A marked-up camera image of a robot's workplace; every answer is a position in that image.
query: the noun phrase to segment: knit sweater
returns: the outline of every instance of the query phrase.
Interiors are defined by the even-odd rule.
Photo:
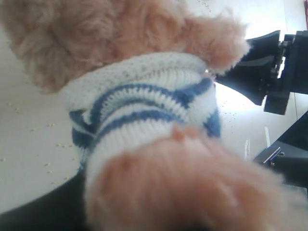
[[[220,136],[215,84],[196,56],[136,56],[71,81],[60,97],[73,124],[80,169],[91,181],[105,161],[171,134],[174,122]]]

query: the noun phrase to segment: striped sweater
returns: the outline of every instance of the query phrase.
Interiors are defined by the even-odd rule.
[[[60,92],[73,124],[80,168],[91,181],[109,158],[168,136],[174,121],[220,136],[213,80],[206,65],[183,53],[152,53],[71,81]]]

